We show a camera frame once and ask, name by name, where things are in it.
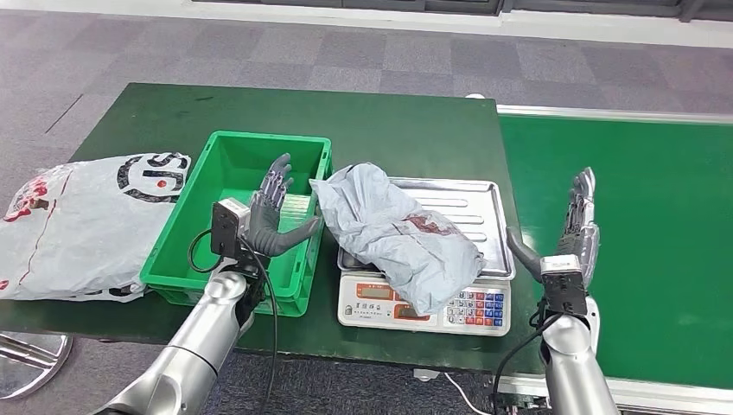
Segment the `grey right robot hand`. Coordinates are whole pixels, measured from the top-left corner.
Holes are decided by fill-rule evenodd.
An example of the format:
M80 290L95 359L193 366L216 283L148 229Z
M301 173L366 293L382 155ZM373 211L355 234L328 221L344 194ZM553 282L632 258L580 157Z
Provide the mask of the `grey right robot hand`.
M573 177L564 228L555 251L556 255L577 256L585 287L591 284L600 247L600 229L595 223L595 190L596 178L591 167ZM533 279L542 283L540 256L524 244L518 229L507 227L507 245Z

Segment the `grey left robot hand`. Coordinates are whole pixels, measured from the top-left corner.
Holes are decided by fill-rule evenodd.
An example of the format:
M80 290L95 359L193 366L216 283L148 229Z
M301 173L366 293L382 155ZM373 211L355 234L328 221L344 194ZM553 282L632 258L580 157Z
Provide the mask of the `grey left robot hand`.
M278 231L284 198L294 182L290 171L290 153L283 153L272 162L250 199L250 228L246 240L256 252L271 258L309 239L321 225L321 220L314 216L286 233Z

